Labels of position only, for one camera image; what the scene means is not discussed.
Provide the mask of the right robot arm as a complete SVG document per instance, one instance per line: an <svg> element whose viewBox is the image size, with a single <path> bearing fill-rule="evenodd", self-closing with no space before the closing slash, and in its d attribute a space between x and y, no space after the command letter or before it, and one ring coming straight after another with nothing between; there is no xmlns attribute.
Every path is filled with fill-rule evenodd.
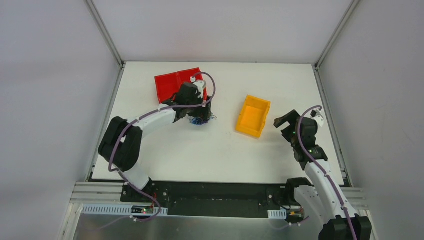
<svg viewBox="0 0 424 240"><path fill-rule="evenodd" d="M319 123L323 121L320 107L310 109L312 117L292 110L274 120L290 143L295 160L307 175L286 181L284 200L290 205L300 204L306 217L314 220L320 240L369 240L372 223L361 216L333 180L333 173L324 149L316 143Z"/></svg>

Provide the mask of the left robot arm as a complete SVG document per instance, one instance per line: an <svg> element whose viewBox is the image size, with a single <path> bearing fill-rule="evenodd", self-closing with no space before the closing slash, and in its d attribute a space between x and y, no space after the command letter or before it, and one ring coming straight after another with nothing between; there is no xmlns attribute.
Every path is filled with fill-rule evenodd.
<svg viewBox="0 0 424 240"><path fill-rule="evenodd" d="M212 98L208 96L204 100L205 90L204 80L185 82L157 109L140 117L124 119L116 116L110 121L98 147L98 154L109 163L111 172L118 172L126 182L135 186L133 195L140 202L149 201L153 195L153 189L148 185L151 178L141 167L142 140L187 115L206 110Z"/></svg>

